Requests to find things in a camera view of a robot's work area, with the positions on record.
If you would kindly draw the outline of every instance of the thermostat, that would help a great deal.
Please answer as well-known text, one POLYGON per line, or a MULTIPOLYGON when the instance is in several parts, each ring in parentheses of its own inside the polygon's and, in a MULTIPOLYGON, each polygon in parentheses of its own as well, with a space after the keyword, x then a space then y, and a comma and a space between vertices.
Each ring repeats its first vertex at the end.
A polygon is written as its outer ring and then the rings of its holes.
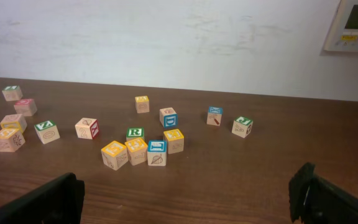
POLYGON ((342 0, 324 50, 358 52, 358 0, 342 0))

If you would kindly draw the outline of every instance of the wooden table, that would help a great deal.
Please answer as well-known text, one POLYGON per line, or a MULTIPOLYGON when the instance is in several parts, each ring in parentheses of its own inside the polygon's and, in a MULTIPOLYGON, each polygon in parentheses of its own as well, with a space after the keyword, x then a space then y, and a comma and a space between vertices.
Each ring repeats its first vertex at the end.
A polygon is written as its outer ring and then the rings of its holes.
POLYGON ((0 152, 0 205, 74 172, 86 187, 82 223, 290 223, 288 181, 307 161, 358 197, 357 102, 0 78, 0 121, 15 113, 2 95, 9 85, 34 98, 38 112, 26 117, 25 144, 0 152), (142 95, 151 110, 137 114, 142 95), (206 124, 208 106, 224 108, 220 127, 206 124), (166 107, 178 113, 184 152, 166 167, 103 164, 100 149, 124 142, 128 127, 162 139, 158 110, 166 107), (237 116, 254 120, 246 139, 231 133, 237 116), (77 138, 82 117, 99 119, 95 140, 77 138), (48 119, 61 138, 43 145, 34 124, 48 119))

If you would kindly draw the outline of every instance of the toy block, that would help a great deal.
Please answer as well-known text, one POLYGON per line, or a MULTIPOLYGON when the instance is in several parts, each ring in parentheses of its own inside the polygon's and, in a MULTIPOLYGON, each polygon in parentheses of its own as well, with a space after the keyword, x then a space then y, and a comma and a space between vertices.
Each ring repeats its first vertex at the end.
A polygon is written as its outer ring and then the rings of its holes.
POLYGON ((0 122, 2 128, 18 128, 23 133, 27 127, 27 122, 23 114, 6 115, 0 122))
POLYGON ((149 163, 149 166, 167 165, 166 141, 149 141, 149 146, 147 148, 147 162, 149 163))
POLYGON ((173 108, 160 109, 160 122, 164 128, 172 128, 178 125, 178 115, 173 108))
POLYGON ((24 143, 25 140, 20 129, 3 128, 0 130, 0 152, 15 152, 24 143))
POLYGON ((144 141, 144 128, 128 128, 127 141, 135 138, 142 138, 144 141))
POLYGON ((34 99, 19 100, 14 105, 16 113, 23 114, 23 116, 33 116, 37 112, 34 99))
POLYGON ((240 116, 234 120, 231 133, 245 138, 251 132, 253 123, 253 120, 240 116))
POLYGON ((135 107, 136 107, 137 113, 150 112, 149 97, 147 97, 147 96, 135 97, 135 107))
POLYGON ((129 162, 134 166, 147 160, 147 144, 142 138, 125 142, 128 148, 129 162))
POLYGON ((59 131, 57 130, 56 124, 49 120, 34 125, 35 131, 42 143, 50 143, 56 139, 60 139, 59 131))
POLYGON ((185 137, 179 129, 164 131, 164 140, 168 143, 168 154, 182 152, 185 148, 185 137))
POLYGON ((210 106, 206 118, 206 123, 210 125, 220 126, 222 120, 222 114, 223 114, 223 108, 210 106))
POLYGON ((117 141, 113 141, 101 150, 104 165, 118 170, 128 162, 127 147, 117 141))
POLYGON ((6 101, 20 100, 23 97, 20 86, 7 86, 2 90, 6 101))
POLYGON ((82 118, 75 124, 77 136, 83 139, 94 139, 99 134, 99 123, 97 119, 82 118))

